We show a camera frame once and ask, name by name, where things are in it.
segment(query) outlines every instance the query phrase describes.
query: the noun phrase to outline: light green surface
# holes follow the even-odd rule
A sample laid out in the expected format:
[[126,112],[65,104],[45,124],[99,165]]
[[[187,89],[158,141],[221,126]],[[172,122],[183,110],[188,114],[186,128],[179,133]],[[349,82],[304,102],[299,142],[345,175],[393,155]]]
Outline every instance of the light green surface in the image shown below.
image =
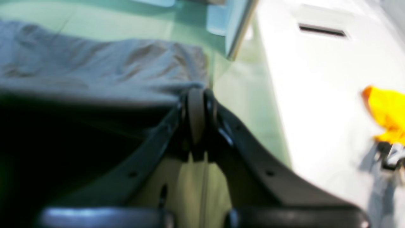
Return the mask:
[[[217,99],[273,155],[290,165],[255,21],[253,38],[243,42],[238,57],[230,62],[224,57],[224,37],[205,30],[206,7],[196,2],[178,1],[174,7],[160,8],[130,0],[0,0],[0,17],[34,22],[54,32],[101,41],[163,39],[202,47]],[[174,187],[177,196],[173,197],[177,200],[168,207],[187,214],[181,227],[221,226],[231,204],[219,168],[207,163],[192,166],[190,162],[180,168],[176,179],[181,180]],[[150,185],[161,185],[164,181],[153,177]],[[182,206],[179,194],[184,194]]]

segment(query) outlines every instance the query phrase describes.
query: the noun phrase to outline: yellow cloth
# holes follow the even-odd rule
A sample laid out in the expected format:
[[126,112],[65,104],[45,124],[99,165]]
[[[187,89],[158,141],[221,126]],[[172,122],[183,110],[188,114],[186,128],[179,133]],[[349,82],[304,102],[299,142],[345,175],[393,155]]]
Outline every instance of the yellow cloth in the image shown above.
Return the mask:
[[405,95],[369,86],[364,89],[362,96],[375,121],[386,129],[375,139],[405,145]]

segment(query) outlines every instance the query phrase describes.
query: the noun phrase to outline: gray cloth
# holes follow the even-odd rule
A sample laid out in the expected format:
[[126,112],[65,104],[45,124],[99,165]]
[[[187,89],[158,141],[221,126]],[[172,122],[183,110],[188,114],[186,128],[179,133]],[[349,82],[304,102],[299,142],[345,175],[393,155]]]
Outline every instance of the gray cloth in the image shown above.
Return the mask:
[[170,108],[208,84],[199,47],[130,39],[97,42],[0,20],[0,102],[119,109]]

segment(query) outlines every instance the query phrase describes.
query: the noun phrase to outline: black bracket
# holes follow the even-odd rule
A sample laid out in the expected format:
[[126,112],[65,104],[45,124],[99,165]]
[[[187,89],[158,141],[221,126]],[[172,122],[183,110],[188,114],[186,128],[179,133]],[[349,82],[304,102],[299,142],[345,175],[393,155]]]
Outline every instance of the black bracket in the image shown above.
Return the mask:
[[[184,141],[189,150],[184,150]],[[165,153],[208,153],[226,176],[233,209],[225,227],[367,228],[356,206],[309,184],[268,152],[210,90],[190,90],[124,162],[45,208],[37,227],[175,227],[162,208],[127,207]]]

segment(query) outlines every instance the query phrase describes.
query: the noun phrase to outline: mounting hole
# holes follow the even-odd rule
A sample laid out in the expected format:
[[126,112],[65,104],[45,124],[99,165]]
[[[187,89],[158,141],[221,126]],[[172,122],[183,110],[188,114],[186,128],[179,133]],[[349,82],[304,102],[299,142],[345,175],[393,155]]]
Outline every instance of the mounting hole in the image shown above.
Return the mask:
[[160,195],[159,195],[159,208],[163,208],[164,205],[166,204],[166,199],[167,199],[167,184],[164,184],[162,186],[162,189],[160,190]]
[[274,172],[273,172],[273,171],[270,171],[270,170],[267,170],[267,171],[266,171],[266,175],[267,175],[267,176],[274,176]]
[[137,172],[130,172],[130,173],[128,173],[128,177],[129,178],[134,178],[134,177],[136,177],[138,175],[138,173]]

